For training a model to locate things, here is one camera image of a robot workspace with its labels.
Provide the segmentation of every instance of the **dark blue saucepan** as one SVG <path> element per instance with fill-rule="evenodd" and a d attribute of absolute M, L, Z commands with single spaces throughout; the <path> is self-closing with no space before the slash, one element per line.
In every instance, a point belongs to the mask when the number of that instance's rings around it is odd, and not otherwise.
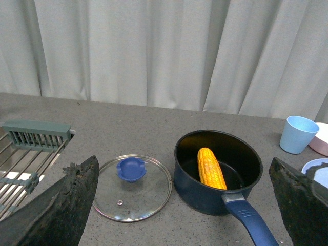
<path fill-rule="evenodd" d="M 203 147 L 210 148 L 220 162 L 227 190 L 199 181 L 197 153 Z M 251 146 L 228 133 L 200 130 L 183 136 L 174 155 L 174 186 L 188 205 L 210 215 L 231 213 L 246 227 L 254 245 L 278 245 L 261 216 L 246 201 L 263 171 L 261 159 Z"/>

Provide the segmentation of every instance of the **plastic cup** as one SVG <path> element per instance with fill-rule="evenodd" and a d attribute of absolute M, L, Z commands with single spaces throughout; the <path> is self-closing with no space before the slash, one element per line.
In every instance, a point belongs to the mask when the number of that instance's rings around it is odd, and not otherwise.
<path fill-rule="evenodd" d="M 286 120 L 280 147 L 288 153 L 300 154 L 319 131 L 319 126 L 301 116 L 289 116 Z"/>

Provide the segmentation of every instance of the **dish rack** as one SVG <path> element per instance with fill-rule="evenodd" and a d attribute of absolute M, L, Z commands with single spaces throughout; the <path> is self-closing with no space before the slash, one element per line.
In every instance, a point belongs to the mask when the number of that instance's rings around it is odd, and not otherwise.
<path fill-rule="evenodd" d="M 73 137 L 68 124 L 10 120 L 0 128 L 0 220 L 32 193 Z"/>

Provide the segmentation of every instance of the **yellow corn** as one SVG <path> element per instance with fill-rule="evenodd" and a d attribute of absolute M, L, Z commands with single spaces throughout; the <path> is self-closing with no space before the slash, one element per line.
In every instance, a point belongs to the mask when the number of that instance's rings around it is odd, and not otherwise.
<path fill-rule="evenodd" d="M 200 182 L 207 186 L 226 190 L 227 185 L 225 184 L 220 164 L 212 150 L 201 148 L 198 151 L 197 159 Z"/>

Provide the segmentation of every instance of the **white plate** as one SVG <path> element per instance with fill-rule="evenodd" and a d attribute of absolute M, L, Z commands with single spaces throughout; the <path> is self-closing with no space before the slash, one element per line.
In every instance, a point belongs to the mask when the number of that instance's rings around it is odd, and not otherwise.
<path fill-rule="evenodd" d="M 322 163 L 328 163 L 328 159 L 327 158 L 322 158 L 322 159 L 315 159 L 315 160 L 311 160 L 309 161 L 307 164 L 304 165 L 304 167 L 302 168 L 302 173 L 306 174 L 306 171 L 310 168 L 310 167 L 314 167 L 314 166 L 319 166 Z M 322 184 L 323 186 L 325 186 L 326 188 L 328 188 L 328 167 L 325 168 L 320 168 L 318 169 L 315 174 L 314 174 L 314 178 L 315 181 L 317 181 L 318 183 Z"/>

